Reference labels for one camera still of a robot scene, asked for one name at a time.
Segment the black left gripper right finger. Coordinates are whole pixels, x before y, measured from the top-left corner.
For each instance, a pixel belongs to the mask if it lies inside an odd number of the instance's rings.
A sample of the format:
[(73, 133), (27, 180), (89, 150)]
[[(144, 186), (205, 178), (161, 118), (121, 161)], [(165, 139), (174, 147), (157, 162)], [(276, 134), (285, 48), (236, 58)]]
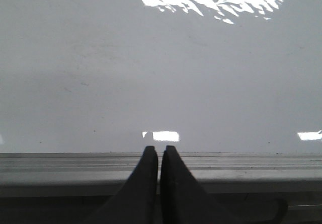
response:
[(247, 223), (205, 191), (173, 145), (163, 154), (160, 202), (163, 223)]

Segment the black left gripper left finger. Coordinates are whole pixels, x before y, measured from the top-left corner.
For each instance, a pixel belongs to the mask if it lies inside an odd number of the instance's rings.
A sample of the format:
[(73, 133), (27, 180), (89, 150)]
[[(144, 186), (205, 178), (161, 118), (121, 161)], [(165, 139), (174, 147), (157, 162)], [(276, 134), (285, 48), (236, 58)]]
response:
[(122, 188), (85, 223), (153, 223), (157, 172), (157, 153), (147, 146)]

